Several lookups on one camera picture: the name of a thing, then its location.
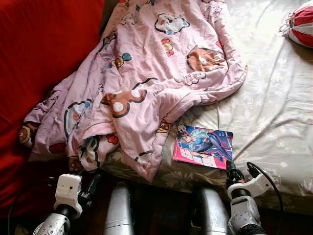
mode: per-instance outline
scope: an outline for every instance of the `comic book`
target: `comic book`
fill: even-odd
[[[180,127],[173,160],[226,169],[226,161],[232,161],[232,140],[232,132],[195,126]]]

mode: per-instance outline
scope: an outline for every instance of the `pink blanket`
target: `pink blanket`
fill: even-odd
[[[25,118],[30,160],[66,154],[72,170],[94,170],[120,144],[122,161],[152,181],[170,123],[244,82],[227,19],[222,0],[121,0],[110,35]]]

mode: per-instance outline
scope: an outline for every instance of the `bed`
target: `bed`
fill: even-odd
[[[256,163],[274,178],[286,210],[313,212],[313,51],[279,32],[288,13],[304,2],[227,1],[249,65],[246,80],[230,97],[192,107],[171,126],[153,185],[190,192],[194,185],[212,184],[225,193],[224,171],[175,162],[172,154],[179,124],[227,130],[234,134],[238,168],[247,174],[246,162]],[[102,168],[148,183],[122,160],[119,147],[107,155]],[[279,206],[273,190],[259,196],[257,203],[273,209]]]

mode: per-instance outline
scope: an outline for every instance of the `red cushion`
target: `red cushion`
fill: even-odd
[[[16,136],[26,114],[99,42],[103,6],[104,0],[0,1],[0,217],[7,216],[22,185],[61,169],[52,163],[25,165],[29,150]],[[41,210],[38,198],[54,200],[54,190],[43,192],[33,188],[24,194],[14,214],[35,212],[34,205]]]

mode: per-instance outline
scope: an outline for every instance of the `comic book cover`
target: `comic book cover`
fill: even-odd
[[[183,126],[177,132],[173,159],[226,169],[233,156],[232,140],[232,132]]]

